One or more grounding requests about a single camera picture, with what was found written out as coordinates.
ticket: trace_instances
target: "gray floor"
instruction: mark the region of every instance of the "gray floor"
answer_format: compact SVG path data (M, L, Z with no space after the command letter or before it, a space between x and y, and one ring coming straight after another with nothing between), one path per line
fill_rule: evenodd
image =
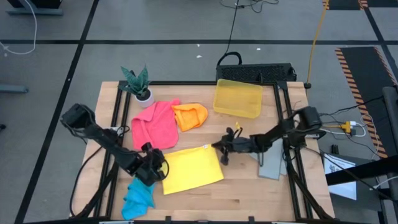
M38 39L78 40L92 2L64 0L64 16L38 16ZM7 7L6 1L0 2L0 39L31 39L32 18L9 16L3 10ZM398 40L397 10L371 9L386 40ZM227 39L233 12L215 0L104 0L99 2L88 39ZM260 14L242 9L236 16L233 38L311 40L321 13L322 2L315 0L280 0L276 6L265 4ZM377 40L363 11L328 11L319 39ZM335 55L336 47L350 46L318 45L314 52L309 102L319 112L354 104ZM20 51L29 48L31 45L10 46ZM251 44L232 45L230 50L239 51L244 63L290 62L298 80L305 81L310 48L310 45ZM214 80L216 62L225 49L225 44L85 45L63 110L74 103L94 108L101 82L123 79L120 66L138 70L146 64L151 80ZM398 60L398 46L390 45L389 49ZM76 45L40 44L30 55L7 57L0 50L0 83L27 85L30 90L26 95L0 94L0 123L8 125L0 133L1 223L14 222L75 50ZM227 58L224 63L236 61ZM359 121L359 116L358 110L351 110L337 118ZM373 148L368 136L357 141ZM336 144L331 136L319 141L324 150L331 144ZM340 140L338 145L344 155L371 157L366 148L352 142ZM68 216L68 199L83 150L82 141L57 126L25 222ZM337 201L333 205L336 216L342 220L377 223L375 212L347 207Z

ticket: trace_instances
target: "pink cloth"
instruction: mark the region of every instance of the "pink cloth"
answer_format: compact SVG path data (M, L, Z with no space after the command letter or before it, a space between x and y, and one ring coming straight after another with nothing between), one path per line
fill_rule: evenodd
M172 105L179 105L180 100L158 101L141 111L131 120L134 149L140 150L147 142L157 149L168 149L178 141L177 124Z

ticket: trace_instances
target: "yellow translucent container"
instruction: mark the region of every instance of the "yellow translucent container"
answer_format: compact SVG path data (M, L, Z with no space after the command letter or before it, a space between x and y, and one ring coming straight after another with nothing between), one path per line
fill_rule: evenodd
M261 86L219 79L213 109L219 113L257 118L261 113L261 101Z

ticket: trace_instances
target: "wooden table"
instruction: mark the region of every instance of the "wooden table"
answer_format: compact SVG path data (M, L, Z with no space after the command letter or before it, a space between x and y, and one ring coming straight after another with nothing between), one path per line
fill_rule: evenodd
M103 82L97 106L96 122L106 128L111 124L118 82ZM293 109L308 105L303 83L288 83L289 96ZM198 147L218 141L225 134L226 128L233 127L235 122L243 127L242 136L248 137L254 133L265 133L277 124L275 96L271 86L264 86L261 115L256 119L240 118L227 114L219 114L213 110L214 85L154 85L150 86L157 101L169 101L179 98L181 104L201 103L208 109L208 118L200 128L179 133L179 140L172 149L163 153ZM121 122L125 93L121 100L118 125ZM282 106L284 96L280 91ZM142 109L131 98L127 125ZM316 140L308 139L309 148L318 150ZM123 146L132 149L131 133L127 133ZM97 143L89 141L85 158L98 148ZM328 186L319 155L308 150L302 150L302 160L309 191L325 211L334 216ZM79 212L89 201L98 188L105 150L102 150L86 165L82 171L73 201L75 212ZM230 154L229 165L221 165L224 180L214 184L198 187L184 192L163 195L162 183L158 182L154 191L155 209L148 209L147 215L137 220L164 220L171 216L172 220L213 220L213 221L247 221L248 216L254 216L256 221L292 221L294 212L289 189L289 178L281 175L279 180L263 179L257 176L257 161L247 154ZM127 186L132 177L119 170L118 182L114 198L112 219L123 219L121 209L123 197L127 194ZM301 216L305 217L305 207L301 191L297 187ZM104 193L101 214L104 214L108 193Z

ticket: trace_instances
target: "white pot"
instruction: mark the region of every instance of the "white pot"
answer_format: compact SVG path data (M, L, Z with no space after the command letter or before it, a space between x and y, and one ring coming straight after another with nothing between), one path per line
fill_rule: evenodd
M138 104L142 107L142 108L147 108L148 106L152 105L155 103L155 98L154 98L154 94L152 93L152 90L148 89L150 92L150 96L148 99L146 100L138 100L137 96L136 100L138 102Z

